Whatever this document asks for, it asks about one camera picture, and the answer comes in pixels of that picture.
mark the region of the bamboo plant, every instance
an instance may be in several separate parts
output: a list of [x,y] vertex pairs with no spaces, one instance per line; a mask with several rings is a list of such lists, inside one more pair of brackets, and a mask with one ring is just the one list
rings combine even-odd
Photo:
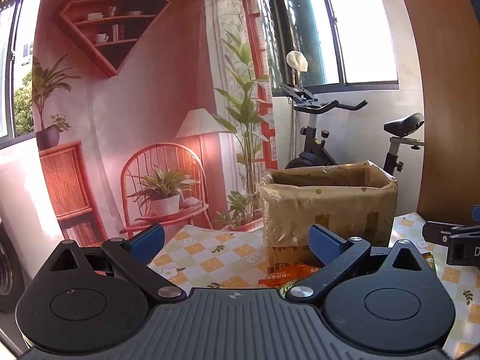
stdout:
[[45,121],[43,119],[45,104],[52,92],[56,89],[65,89],[70,92],[71,86],[65,81],[78,80],[81,78],[80,76],[69,76],[65,73],[66,71],[73,69],[72,67],[59,70],[59,65],[66,56],[67,54],[60,58],[50,69],[43,69],[38,59],[33,57],[32,101],[35,104],[35,107],[37,107],[40,116],[41,130],[45,129]]
[[225,214],[217,212],[218,217],[213,222],[227,225],[234,229],[253,221],[255,215],[260,211],[259,208],[254,208],[253,195],[242,195],[240,192],[232,191],[227,198],[230,205],[229,210]]
[[226,111],[236,122],[228,121],[225,117],[215,116],[215,119],[224,126],[230,133],[237,138],[241,152],[236,154],[237,163],[245,167],[245,189],[247,197],[252,198],[252,212],[258,212],[258,194],[257,184],[260,180],[260,169],[255,162],[257,153],[261,150],[263,141],[268,139],[260,133],[259,125],[263,119],[259,115],[260,107],[257,102],[263,101],[252,98],[252,91],[260,81],[267,81],[267,77],[255,78],[251,71],[251,51],[248,43],[244,43],[233,33],[226,31],[227,40],[222,40],[229,50],[232,51],[232,57],[224,55],[228,64],[227,69],[237,82],[241,97],[236,97],[230,92],[215,88],[229,102]]

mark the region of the cup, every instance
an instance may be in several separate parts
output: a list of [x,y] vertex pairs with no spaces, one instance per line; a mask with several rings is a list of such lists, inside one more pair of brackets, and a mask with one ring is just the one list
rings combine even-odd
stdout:
[[109,39],[109,36],[107,34],[97,34],[95,39],[97,43],[104,43]]
[[117,7],[109,7],[109,17],[114,17],[117,14]]

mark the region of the white wall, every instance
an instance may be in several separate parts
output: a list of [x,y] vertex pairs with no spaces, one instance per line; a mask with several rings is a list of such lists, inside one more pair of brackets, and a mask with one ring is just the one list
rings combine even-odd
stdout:
[[[397,59],[397,91],[351,91],[324,93],[317,97],[323,102],[334,99],[355,105],[366,99],[368,105],[352,112],[334,109],[320,115],[317,121],[320,130],[330,131],[326,148],[340,164],[370,160],[383,167],[389,148],[390,135],[383,131],[383,124],[400,117],[423,113],[423,94],[417,48],[410,19],[403,0],[382,0],[385,7],[395,57]],[[274,98],[274,117],[277,134],[278,165],[284,168],[290,160],[291,105],[287,98]],[[298,114],[298,130],[308,123],[308,115]],[[411,135],[423,140],[423,128]],[[298,134],[297,151],[302,151],[303,136]],[[422,177],[423,151],[401,147],[399,160],[405,163],[398,179],[397,215],[414,212],[417,207]]]
[[63,240],[43,178],[37,140],[0,151],[0,218],[32,278]]

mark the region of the plant pot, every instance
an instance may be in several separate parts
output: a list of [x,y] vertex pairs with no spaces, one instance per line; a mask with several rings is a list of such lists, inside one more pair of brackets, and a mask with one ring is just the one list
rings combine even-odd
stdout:
[[245,225],[236,227],[234,229],[231,229],[228,226],[225,226],[221,230],[225,230],[225,231],[250,231],[250,230],[254,230],[256,228],[260,228],[262,226],[263,226],[263,217],[255,219],[254,221],[252,221],[250,223],[246,223]]
[[152,210],[156,216],[171,215],[180,211],[180,195],[161,200],[152,200],[151,203]]
[[52,124],[44,130],[35,131],[37,137],[37,146],[39,150],[49,149],[55,147],[60,142],[60,131],[57,125]]

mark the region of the black clamp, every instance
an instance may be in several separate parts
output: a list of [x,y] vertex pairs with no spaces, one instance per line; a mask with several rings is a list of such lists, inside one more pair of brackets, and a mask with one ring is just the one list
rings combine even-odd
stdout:
[[[480,206],[472,212],[478,221]],[[446,263],[450,266],[474,266],[480,269],[480,225],[463,226],[429,221],[422,228],[423,239],[448,248]]]

